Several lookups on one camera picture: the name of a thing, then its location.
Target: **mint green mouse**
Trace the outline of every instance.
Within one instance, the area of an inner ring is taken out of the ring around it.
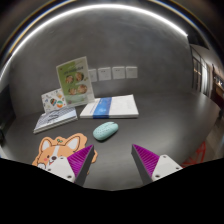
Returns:
[[[99,140],[105,140],[118,130],[118,124],[114,122],[106,122],[93,131],[93,136]]]

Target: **book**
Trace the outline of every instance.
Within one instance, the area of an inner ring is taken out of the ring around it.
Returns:
[[[33,133],[36,134],[75,120],[78,120],[76,109],[74,107],[63,107],[59,110],[42,114]]]
[[[67,106],[62,89],[56,89],[41,96],[45,113]]]
[[[139,116],[134,96],[97,98],[88,103],[80,118],[136,118]]]
[[[59,83],[68,106],[94,102],[87,58],[78,58],[56,67]]]

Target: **children's book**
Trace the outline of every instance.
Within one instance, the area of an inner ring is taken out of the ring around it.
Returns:
[[[68,107],[94,102],[95,97],[86,57],[58,65],[56,69]]]
[[[45,93],[41,96],[41,98],[45,113],[67,106],[62,89]]]

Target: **gray table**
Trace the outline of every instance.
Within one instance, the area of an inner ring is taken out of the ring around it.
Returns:
[[[79,119],[37,135],[33,129],[41,112],[16,119],[7,132],[3,149],[12,160],[32,164],[42,138],[67,138],[83,133],[88,138],[87,145],[94,144],[98,152],[84,187],[130,189],[142,185],[131,155],[133,143],[158,155],[167,154],[181,164],[205,140],[219,112],[214,102],[196,92],[135,94],[134,97],[139,110],[137,119]],[[78,115],[83,108],[76,108]],[[92,132],[107,121],[118,123],[119,130],[107,141],[98,142]]]

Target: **open book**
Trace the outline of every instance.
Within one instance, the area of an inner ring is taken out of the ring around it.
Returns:
[[[95,99],[86,105],[80,118],[136,118],[138,115],[134,96],[128,95]]]

